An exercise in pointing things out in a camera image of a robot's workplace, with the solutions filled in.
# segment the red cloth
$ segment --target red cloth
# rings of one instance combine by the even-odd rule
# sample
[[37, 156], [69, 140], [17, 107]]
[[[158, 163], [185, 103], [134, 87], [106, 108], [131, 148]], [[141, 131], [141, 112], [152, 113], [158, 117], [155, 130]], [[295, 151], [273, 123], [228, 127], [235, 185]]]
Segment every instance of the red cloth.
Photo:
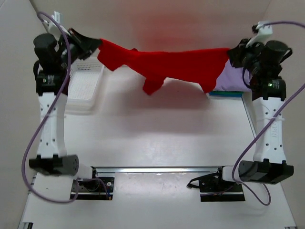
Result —
[[157, 91], [166, 77], [198, 83], [205, 93], [216, 86], [216, 79], [228, 60], [228, 48], [186, 52], [139, 52], [127, 50], [102, 39], [98, 60], [111, 71], [127, 65], [146, 77], [143, 90]]

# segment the lavender cloth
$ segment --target lavender cloth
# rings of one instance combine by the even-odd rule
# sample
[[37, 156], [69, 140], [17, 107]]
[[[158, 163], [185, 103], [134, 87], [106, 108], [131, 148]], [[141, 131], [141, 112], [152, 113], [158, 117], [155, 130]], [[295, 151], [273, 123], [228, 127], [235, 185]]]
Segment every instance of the lavender cloth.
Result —
[[[230, 91], [230, 92], [249, 92], [249, 88], [243, 83], [243, 69], [234, 68], [231, 66], [228, 60], [225, 63], [223, 72], [219, 75], [216, 80], [216, 87], [213, 91]], [[250, 74], [248, 71], [245, 72], [244, 80], [247, 84], [250, 82]]]

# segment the white table surface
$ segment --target white table surface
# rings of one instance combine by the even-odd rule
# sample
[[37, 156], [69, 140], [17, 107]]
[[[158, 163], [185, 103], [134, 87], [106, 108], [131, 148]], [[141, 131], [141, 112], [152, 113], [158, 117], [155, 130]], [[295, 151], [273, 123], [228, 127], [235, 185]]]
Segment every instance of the white table surface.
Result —
[[67, 115], [68, 153], [91, 166], [224, 166], [253, 139], [241, 99], [209, 100], [170, 79], [148, 96], [143, 83], [127, 67], [105, 74], [94, 114]]
[[[232, 165], [253, 139], [241, 99], [209, 100], [199, 86], [169, 80], [152, 96], [143, 78], [124, 67], [102, 81], [91, 115], [67, 115], [69, 154], [101, 167]], [[252, 159], [253, 149], [245, 158]], [[54, 205], [29, 195], [23, 222], [33, 229], [53, 228], [264, 228], [295, 226], [281, 185], [269, 186], [273, 198], [264, 207], [244, 190], [246, 202], [201, 203], [189, 190], [196, 173], [115, 174], [113, 201], [77, 200]], [[37, 175], [34, 188], [68, 199], [72, 181]], [[251, 184], [266, 201], [259, 184]]]

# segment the white backdrop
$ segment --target white backdrop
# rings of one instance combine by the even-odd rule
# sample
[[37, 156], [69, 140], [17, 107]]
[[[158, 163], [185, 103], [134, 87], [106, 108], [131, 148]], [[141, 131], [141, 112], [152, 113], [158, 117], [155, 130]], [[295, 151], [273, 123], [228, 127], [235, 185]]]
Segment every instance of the white backdrop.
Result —
[[[251, 36], [251, 26], [259, 20], [305, 22], [304, 0], [33, 0], [33, 4], [47, 13], [60, 11], [64, 26], [80, 33], [145, 51], [234, 47]], [[295, 50], [282, 73], [291, 95], [304, 81], [300, 60], [304, 61], [305, 34], [287, 26], [274, 27], [274, 31], [275, 39]], [[295, 175], [283, 186], [299, 228], [305, 228], [305, 198], [300, 196], [305, 188], [304, 99], [303, 93], [284, 112], [285, 151]]]
[[18, 226], [27, 197], [21, 160], [39, 124], [33, 39], [45, 30], [29, 1], [0, 3], [0, 228]]
[[33, 0], [64, 25], [126, 48], [180, 51], [236, 46], [270, 0]]

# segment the black mount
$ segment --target black mount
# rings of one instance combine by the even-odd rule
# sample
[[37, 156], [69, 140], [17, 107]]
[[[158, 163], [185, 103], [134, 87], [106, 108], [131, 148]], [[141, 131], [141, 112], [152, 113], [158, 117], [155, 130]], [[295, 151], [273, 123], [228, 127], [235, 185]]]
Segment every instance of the black mount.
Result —
[[[76, 59], [85, 60], [101, 45], [99, 39], [85, 37], [74, 29], [69, 29], [66, 34], [71, 51], [71, 64]], [[34, 64], [33, 71], [36, 81], [36, 93], [58, 94], [67, 74], [68, 55], [63, 36], [57, 41], [52, 34], [44, 33], [37, 36], [34, 41], [34, 50], [38, 61]], [[65, 85], [63, 94], [68, 95], [69, 82]], [[44, 175], [70, 175], [74, 176], [79, 167], [77, 155], [58, 157], [54, 152], [53, 158], [41, 158], [38, 155], [29, 160], [30, 168]]]
[[286, 98], [286, 83], [279, 76], [282, 70], [281, 63], [292, 55], [292, 49], [279, 41], [254, 43], [246, 48], [249, 39], [242, 39], [238, 46], [230, 49], [229, 56], [232, 67], [247, 69], [252, 75], [250, 85], [244, 84], [252, 90], [252, 100], [263, 97]]
[[238, 173], [243, 182], [275, 185], [291, 177], [294, 167], [287, 165], [285, 161], [282, 164], [270, 163], [268, 159], [263, 162], [241, 161]]
[[244, 201], [241, 185], [223, 180], [223, 167], [217, 172], [196, 177], [187, 184], [188, 188], [198, 188], [201, 202]]

